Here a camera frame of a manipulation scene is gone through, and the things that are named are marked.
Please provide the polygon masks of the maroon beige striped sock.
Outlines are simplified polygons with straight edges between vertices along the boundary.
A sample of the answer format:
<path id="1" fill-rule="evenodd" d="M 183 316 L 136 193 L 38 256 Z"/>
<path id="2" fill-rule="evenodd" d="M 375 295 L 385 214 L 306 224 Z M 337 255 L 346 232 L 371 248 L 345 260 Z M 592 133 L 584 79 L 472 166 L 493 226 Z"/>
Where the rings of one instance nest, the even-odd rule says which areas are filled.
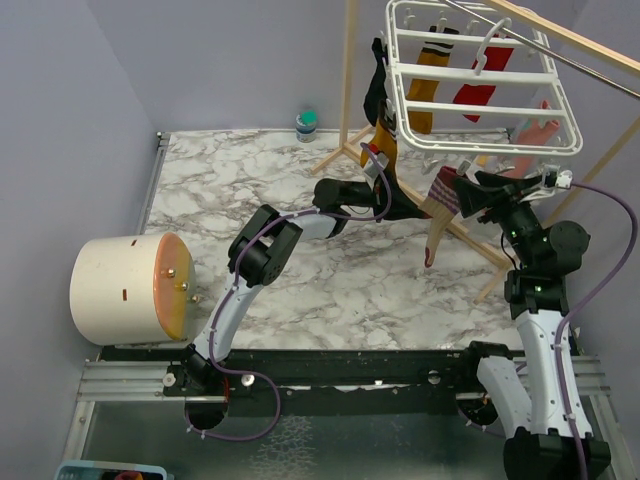
<path id="1" fill-rule="evenodd" d="M 431 220 L 425 246 L 426 268 L 433 265 L 440 240 L 447 226 L 460 211 L 459 199 L 454 190 L 454 180 L 458 177 L 455 168 L 442 166 L 430 186 L 428 195 L 419 206 Z"/>

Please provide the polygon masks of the black sock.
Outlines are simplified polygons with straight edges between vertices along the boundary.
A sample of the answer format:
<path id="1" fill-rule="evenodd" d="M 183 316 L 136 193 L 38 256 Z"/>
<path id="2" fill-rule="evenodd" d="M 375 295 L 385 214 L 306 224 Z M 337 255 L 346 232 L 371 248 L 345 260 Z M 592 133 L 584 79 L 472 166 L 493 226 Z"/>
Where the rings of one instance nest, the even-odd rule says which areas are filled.
<path id="1" fill-rule="evenodd" d="M 373 39 L 371 51 L 374 55 L 376 67 L 364 97 L 363 109 L 368 123 L 375 127 L 379 102 L 385 102 L 388 98 L 386 92 L 388 51 L 380 37 Z"/>

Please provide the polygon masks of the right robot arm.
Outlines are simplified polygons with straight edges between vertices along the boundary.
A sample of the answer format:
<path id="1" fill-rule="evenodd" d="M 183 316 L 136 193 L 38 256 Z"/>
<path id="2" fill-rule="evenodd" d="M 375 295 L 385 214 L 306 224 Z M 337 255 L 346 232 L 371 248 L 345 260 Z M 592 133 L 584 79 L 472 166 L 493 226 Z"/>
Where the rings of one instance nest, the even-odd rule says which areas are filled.
<path id="1" fill-rule="evenodd" d="M 572 174 L 548 171 L 524 179 L 479 172 L 453 181 L 463 217 L 499 225 L 520 260 L 508 272 L 504 298 L 520 336 L 527 379 L 508 349 L 473 342 L 459 367 L 469 390 L 485 389 L 505 434 L 510 479 L 596 479 L 610 465 L 579 396 L 570 349 L 566 277 L 580 269 L 590 236 L 573 221 L 543 227 L 531 203 L 569 189 Z"/>

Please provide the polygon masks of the mustard striped sock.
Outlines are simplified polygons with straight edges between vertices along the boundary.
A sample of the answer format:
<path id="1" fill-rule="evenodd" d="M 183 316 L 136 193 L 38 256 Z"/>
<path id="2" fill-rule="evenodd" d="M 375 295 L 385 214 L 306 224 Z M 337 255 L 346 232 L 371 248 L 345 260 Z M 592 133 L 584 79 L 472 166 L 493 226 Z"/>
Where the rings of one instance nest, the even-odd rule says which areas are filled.
<path id="1" fill-rule="evenodd" d="M 378 163 L 384 167 L 384 175 L 387 179 L 389 189 L 385 189 L 388 193 L 388 197 L 393 199 L 393 194 L 398 191 L 397 175 L 396 175 L 396 160 L 397 160 L 397 140 L 395 135 L 396 117 L 393 116 L 388 119 L 388 116 L 384 113 L 378 114 L 378 119 L 375 126 L 375 134 L 371 141 L 367 144 L 361 152 L 360 166 L 363 170 L 363 174 L 367 183 L 373 187 L 376 184 L 380 184 L 380 191 L 385 189 L 382 177 L 379 174 L 378 169 L 374 166 L 368 152 L 371 151 L 377 156 L 384 156 L 385 159 L 378 159 Z"/>

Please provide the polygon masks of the white plastic sock hanger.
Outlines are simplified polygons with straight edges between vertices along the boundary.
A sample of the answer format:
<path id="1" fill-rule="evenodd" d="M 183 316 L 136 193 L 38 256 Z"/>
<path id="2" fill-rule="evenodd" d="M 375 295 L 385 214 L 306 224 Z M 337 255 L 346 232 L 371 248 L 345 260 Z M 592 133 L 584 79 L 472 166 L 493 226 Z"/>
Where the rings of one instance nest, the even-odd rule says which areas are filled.
<path id="1" fill-rule="evenodd" d="M 414 149 L 436 153 L 455 153 L 465 155 L 486 154 L 498 157 L 533 156 L 537 158 L 572 157 L 583 147 L 583 137 L 580 133 L 575 116 L 558 77 L 554 60 L 547 54 L 540 54 L 542 71 L 531 72 L 499 72 L 488 70 L 488 56 L 486 50 L 490 47 L 517 48 L 524 47 L 525 41 L 515 38 L 513 33 L 506 33 L 503 37 L 498 32 L 511 25 L 511 18 L 505 17 L 497 22 L 489 23 L 490 29 L 484 35 L 451 35 L 444 32 L 442 20 L 438 21 L 434 32 L 427 30 L 411 30 L 401 28 L 397 24 L 396 11 L 401 7 L 424 7 L 443 14 L 446 10 L 456 10 L 466 13 L 474 21 L 485 21 L 480 13 L 495 11 L 485 8 L 478 3 L 457 4 L 453 1 L 390 1 L 386 5 L 386 45 L 388 47 L 388 78 L 393 89 L 393 103 L 397 114 L 398 135 Z M 477 48 L 476 65 L 469 68 L 435 67 L 410 64 L 400 60 L 400 39 L 406 37 L 434 42 L 461 43 Z M 471 104 L 455 104 L 453 102 L 415 102 L 406 99 L 405 83 L 412 78 L 424 78 L 442 82 L 459 82 L 469 86 L 501 86 L 510 87 L 537 86 L 544 87 L 551 94 L 549 109 L 481 106 Z M 430 111 L 432 113 L 460 113 L 475 116 L 497 115 L 512 117 L 518 120 L 534 118 L 560 122 L 560 133 L 563 135 L 560 144 L 545 146 L 526 146 L 517 143 L 470 143 L 463 141 L 429 140 L 425 135 L 411 129 L 408 111 Z"/>

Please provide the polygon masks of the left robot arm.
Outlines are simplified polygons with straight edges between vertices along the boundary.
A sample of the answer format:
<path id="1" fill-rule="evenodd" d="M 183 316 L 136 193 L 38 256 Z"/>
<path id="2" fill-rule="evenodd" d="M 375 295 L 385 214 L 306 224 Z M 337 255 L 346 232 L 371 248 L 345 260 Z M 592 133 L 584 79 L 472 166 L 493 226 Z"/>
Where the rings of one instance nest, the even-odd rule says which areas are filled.
<path id="1" fill-rule="evenodd" d="M 268 204 L 260 206 L 229 247 L 224 293 L 186 349 L 186 382 L 195 392 L 206 395 L 218 388 L 218 366 L 228 357 L 251 303 L 279 277 L 298 243 L 333 238 L 355 219 L 346 207 L 370 209 L 369 219 L 376 222 L 428 217 L 387 174 L 371 184 L 321 179 L 307 210 L 284 213 Z"/>

